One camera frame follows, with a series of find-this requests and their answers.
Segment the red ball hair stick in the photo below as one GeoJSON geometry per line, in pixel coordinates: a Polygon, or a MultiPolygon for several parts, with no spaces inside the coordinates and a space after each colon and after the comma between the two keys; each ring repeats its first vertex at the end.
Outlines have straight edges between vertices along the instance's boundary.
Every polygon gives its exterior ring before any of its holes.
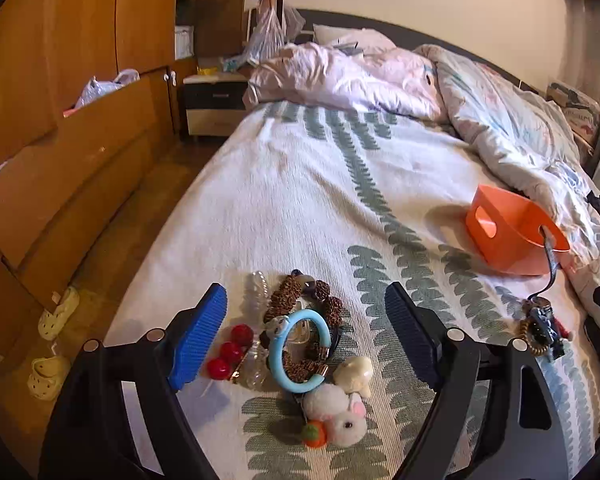
{"type": "Polygon", "coordinates": [[[213,380],[229,380],[253,344],[253,330],[247,324],[237,324],[230,329],[230,338],[224,341],[218,354],[206,364],[206,373],[213,380]]]}

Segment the pearl transparent hair claw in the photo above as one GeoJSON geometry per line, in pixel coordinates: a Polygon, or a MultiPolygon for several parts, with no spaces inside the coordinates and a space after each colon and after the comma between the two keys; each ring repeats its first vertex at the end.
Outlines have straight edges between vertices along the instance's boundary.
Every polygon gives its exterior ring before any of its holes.
{"type": "Polygon", "coordinates": [[[266,366],[268,350],[262,346],[260,339],[266,310],[268,310],[268,282],[261,271],[254,271],[246,278],[242,307],[246,322],[253,331],[251,344],[245,362],[242,364],[242,383],[251,390],[259,390],[268,374],[266,366]]]}

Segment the light blue bangle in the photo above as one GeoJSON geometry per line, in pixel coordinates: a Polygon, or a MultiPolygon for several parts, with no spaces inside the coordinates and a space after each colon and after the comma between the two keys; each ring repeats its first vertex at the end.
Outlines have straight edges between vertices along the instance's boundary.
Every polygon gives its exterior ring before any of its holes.
{"type": "Polygon", "coordinates": [[[276,316],[265,324],[265,333],[268,369],[280,388],[293,394],[305,394],[324,382],[332,334],[319,313],[303,309],[276,316]],[[290,377],[285,363],[297,368],[308,364],[308,376],[302,380],[290,377]]]}

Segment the white pompom carrot hair clip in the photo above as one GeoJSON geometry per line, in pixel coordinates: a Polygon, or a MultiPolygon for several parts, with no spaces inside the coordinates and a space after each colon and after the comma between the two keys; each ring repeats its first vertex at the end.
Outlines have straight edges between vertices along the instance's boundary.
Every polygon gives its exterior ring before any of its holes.
{"type": "Polygon", "coordinates": [[[301,441],[308,448],[328,444],[350,448],[366,435],[366,407],[357,392],[345,393],[339,386],[321,384],[302,398],[301,407],[306,419],[301,441]]]}

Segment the red cone hair clip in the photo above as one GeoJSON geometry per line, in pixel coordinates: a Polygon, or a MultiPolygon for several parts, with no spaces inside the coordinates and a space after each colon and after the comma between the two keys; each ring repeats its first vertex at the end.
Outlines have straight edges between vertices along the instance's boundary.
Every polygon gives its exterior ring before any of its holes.
{"type": "Polygon", "coordinates": [[[568,330],[568,328],[564,324],[562,324],[562,322],[560,322],[558,318],[554,318],[553,322],[556,327],[556,330],[558,330],[558,333],[562,337],[562,339],[573,341],[573,332],[570,332],[570,330],[568,330]]]}

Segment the orange plastic basket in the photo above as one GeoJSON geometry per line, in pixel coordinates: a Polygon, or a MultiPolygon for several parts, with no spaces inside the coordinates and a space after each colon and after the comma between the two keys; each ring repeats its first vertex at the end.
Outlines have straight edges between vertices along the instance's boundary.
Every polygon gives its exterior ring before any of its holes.
{"type": "Polygon", "coordinates": [[[550,232],[557,262],[569,260],[567,237],[545,210],[504,188],[480,184],[465,224],[483,259],[495,271],[521,276],[549,274],[542,228],[550,232]]]}

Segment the cream clog shoe lower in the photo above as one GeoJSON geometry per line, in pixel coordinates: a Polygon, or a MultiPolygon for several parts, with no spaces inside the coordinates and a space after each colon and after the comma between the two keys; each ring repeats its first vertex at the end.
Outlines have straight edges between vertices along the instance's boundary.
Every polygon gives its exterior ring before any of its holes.
{"type": "Polygon", "coordinates": [[[70,363],[63,356],[34,359],[27,386],[35,399],[53,401],[57,398],[69,373],[70,363]]]}

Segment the leaf patterned bedspread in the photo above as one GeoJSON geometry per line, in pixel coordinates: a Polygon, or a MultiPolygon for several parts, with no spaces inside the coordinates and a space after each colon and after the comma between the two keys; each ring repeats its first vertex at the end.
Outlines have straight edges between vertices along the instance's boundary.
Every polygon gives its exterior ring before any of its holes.
{"type": "Polygon", "coordinates": [[[251,390],[199,377],[178,398],[223,479],[388,479],[434,395],[411,370],[384,293],[400,283],[419,306],[471,338],[504,344],[521,301],[547,285],[490,269],[465,228],[478,186],[495,183],[448,126],[391,114],[291,103],[248,115],[166,220],[106,344],[133,341],[193,307],[209,285],[228,296],[227,325],[257,323],[251,284],[292,270],[327,282],[343,303],[338,359],[375,369],[368,430],[352,448],[311,450],[296,402],[275,382],[251,390]]]}

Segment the floral blue white duvet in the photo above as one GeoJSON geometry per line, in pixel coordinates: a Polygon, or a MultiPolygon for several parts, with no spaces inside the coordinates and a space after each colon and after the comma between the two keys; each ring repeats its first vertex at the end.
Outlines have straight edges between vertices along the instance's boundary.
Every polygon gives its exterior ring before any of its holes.
{"type": "Polygon", "coordinates": [[[572,272],[600,282],[600,214],[559,107],[516,88],[493,70],[434,44],[415,52],[436,66],[452,125],[510,188],[540,205],[567,237],[572,272]]]}

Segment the black white nightstand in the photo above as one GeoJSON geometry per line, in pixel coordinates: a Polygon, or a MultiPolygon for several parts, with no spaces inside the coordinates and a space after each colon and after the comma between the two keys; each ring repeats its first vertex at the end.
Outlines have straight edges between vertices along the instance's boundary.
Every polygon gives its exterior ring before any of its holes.
{"type": "Polygon", "coordinates": [[[184,78],[178,90],[178,105],[186,136],[230,136],[247,115],[242,102],[247,86],[247,78],[239,74],[184,78]]]}

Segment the plastic bag in drawer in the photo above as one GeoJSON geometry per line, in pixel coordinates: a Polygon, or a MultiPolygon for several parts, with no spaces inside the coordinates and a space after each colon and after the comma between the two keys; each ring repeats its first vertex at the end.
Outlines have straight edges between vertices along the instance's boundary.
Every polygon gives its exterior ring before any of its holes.
{"type": "Polygon", "coordinates": [[[139,79],[140,73],[132,68],[122,70],[117,74],[117,77],[114,78],[114,80],[100,81],[95,77],[92,77],[83,88],[79,99],[76,100],[74,108],[79,110],[80,108],[91,104],[91,102],[94,102],[109,93],[115,92],[128,84],[132,84],[139,79]]]}

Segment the wooden wardrobe with drawers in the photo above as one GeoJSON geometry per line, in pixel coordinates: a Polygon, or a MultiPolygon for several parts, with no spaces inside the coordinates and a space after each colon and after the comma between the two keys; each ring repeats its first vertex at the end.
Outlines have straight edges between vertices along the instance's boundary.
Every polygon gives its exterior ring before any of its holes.
{"type": "Polygon", "coordinates": [[[176,0],[0,0],[0,372],[173,143],[176,0]],[[88,83],[140,79],[76,110],[88,83]]]}

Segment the patterned pillow right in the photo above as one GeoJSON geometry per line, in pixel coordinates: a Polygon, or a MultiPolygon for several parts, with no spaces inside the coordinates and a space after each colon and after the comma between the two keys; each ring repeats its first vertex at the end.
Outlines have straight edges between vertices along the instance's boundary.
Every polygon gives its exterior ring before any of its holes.
{"type": "Polygon", "coordinates": [[[572,131],[592,148],[600,130],[600,104],[558,80],[547,86],[546,97],[562,109],[572,131]]]}

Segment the pink crumpled duvet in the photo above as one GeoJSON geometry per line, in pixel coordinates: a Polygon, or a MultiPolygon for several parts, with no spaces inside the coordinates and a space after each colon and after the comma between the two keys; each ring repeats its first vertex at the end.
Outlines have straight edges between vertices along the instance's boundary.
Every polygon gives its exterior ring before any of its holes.
{"type": "Polygon", "coordinates": [[[401,48],[347,55],[313,42],[288,44],[253,69],[242,97],[248,110],[274,101],[448,120],[434,63],[401,48]]]}

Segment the hanging plastic bag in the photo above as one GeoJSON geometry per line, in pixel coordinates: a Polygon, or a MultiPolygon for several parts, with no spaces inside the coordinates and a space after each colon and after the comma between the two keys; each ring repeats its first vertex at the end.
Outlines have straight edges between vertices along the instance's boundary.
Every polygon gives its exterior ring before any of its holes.
{"type": "Polygon", "coordinates": [[[247,39],[237,58],[239,67],[259,65],[300,36],[306,19],[293,6],[276,1],[262,0],[246,11],[247,39]]]}

